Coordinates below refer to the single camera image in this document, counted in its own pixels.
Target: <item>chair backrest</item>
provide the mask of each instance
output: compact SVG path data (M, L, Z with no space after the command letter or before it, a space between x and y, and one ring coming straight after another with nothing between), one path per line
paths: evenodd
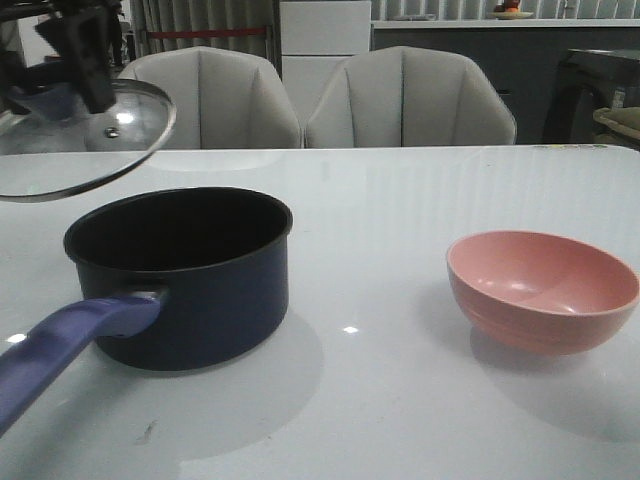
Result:
M300 125L284 86L262 57L211 47L147 55L120 78L162 88L176 127L164 148L300 148Z
M341 62L305 128L310 148L512 144L516 123L462 55L391 47Z

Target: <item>purple handle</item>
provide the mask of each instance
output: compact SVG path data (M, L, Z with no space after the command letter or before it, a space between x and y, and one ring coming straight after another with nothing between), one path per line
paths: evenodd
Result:
M135 335L161 306L153 293L84 300L36 325L0 357L0 437L93 339Z

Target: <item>white cabinet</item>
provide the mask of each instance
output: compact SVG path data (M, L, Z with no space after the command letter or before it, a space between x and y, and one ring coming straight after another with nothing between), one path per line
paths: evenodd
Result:
M282 2L282 80L304 126L344 58L369 51L370 1Z

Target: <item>chair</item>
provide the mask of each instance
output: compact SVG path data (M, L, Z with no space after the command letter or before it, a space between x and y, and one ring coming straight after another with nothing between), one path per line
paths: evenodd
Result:
M175 102L164 148L300 148L297 116L275 68L262 57L211 47L147 55L119 78L162 88Z
M501 145L515 136L511 112L471 59L391 47L336 67L307 122L305 146Z

